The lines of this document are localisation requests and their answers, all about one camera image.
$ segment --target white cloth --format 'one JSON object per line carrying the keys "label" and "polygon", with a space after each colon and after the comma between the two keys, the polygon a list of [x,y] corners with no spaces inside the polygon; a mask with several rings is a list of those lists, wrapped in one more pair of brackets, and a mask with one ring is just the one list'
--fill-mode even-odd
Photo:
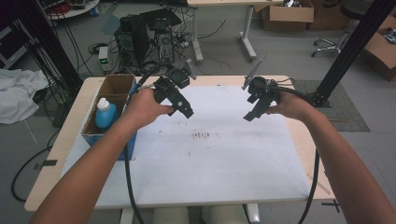
{"label": "white cloth", "polygon": [[0,123],[10,124],[33,115],[38,105],[32,99],[48,84],[41,70],[0,69]]}

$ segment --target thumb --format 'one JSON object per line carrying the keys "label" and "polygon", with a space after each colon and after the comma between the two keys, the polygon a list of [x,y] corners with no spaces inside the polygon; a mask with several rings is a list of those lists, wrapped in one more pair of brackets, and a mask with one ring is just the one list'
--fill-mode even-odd
{"label": "thumb", "polygon": [[276,106],[276,105],[270,106],[270,107],[265,111],[265,113],[266,113],[266,114],[277,114],[277,113],[278,113],[278,111],[277,111],[277,106]]}
{"label": "thumb", "polygon": [[170,105],[163,105],[161,108],[161,114],[172,113],[175,109]]}

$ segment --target person's arm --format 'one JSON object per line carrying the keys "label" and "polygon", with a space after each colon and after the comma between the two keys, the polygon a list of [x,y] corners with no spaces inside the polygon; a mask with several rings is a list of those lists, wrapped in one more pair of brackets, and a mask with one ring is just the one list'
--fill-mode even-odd
{"label": "person's arm", "polygon": [[87,223],[102,188],[129,138],[161,114],[173,111],[154,101],[153,90],[134,96],[126,111],[69,169],[38,207],[31,223]]}
{"label": "person's arm", "polygon": [[332,190],[347,223],[395,223],[396,214],[362,160],[328,119],[304,100],[281,94],[281,103],[268,114],[300,120],[312,135]]}

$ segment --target forearm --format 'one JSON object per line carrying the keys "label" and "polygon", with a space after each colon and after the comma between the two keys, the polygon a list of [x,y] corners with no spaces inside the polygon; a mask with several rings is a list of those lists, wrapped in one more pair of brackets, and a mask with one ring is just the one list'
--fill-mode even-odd
{"label": "forearm", "polygon": [[93,145],[62,177],[35,213],[31,223],[86,223],[117,157],[136,128],[123,120]]}
{"label": "forearm", "polygon": [[314,139],[332,190],[348,223],[388,223],[394,210],[349,143],[315,108],[302,119]]}

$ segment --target wooden desk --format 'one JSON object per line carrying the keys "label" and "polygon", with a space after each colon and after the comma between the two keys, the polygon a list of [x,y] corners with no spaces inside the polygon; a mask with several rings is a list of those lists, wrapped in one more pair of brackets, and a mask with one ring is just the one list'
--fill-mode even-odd
{"label": "wooden desk", "polygon": [[243,32],[239,32],[241,35],[242,44],[245,46],[249,55],[249,60],[252,62],[257,59],[257,54],[248,40],[248,30],[250,28],[251,17],[253,14],[254,5],[273,5],[282,3],[281,0],[188,0],[187,3],[193,8],[193,34],[192,34],[192,46],[195,52],[195,59],[197,63],[201,63],[204,57],[201,52],[201,48],[198,42],[198,21],[196,16],[196,10],[198,7],[211,7],[211,6],[232,6],[232,5],[248,5],[247,7],[247,20],[245,23],[245,29]]}
{"label": "wooden desk", "polygon": [[[266,77],[275,80],[284,80],[284,76]],[[151,77],[148,83],[155,80],[156,77]],[[59,181],[61,171],[64,167],[64,162],[72,148],[77,135],[81,122],[84,120],[87,111],[90,108],[91,101],[95,95],[96,90],[103,83],[103,77],[91,77],[85,80],[80,93],[72,106],[72,109],[62,127],[59,136],[50,152],[47,160],[56,160],[55,166],[45,166],[35,182],[35,185],[27,199],[25,209],[28,211],[35,211],[38,206],[43,202],[44,198],[48,195],[50,190]],[[210,86],[217,84],[242,86],[244,78],[242,76],[215,76],[215,77],[198,77],[196,81],[191,83],[192,86]],[[311,176],[313,174],[315,145],[310,137],[308,130],[305,126],[297,120],[287,119],[287,125],[290,129],[292,141],[296,147],[297,154],[303,165],[304,172],[308,184],[311,183]],[[334,195],[323,173],[323,167],[320,166],[318,187],[315,194],[315,199],[333,199]]]}

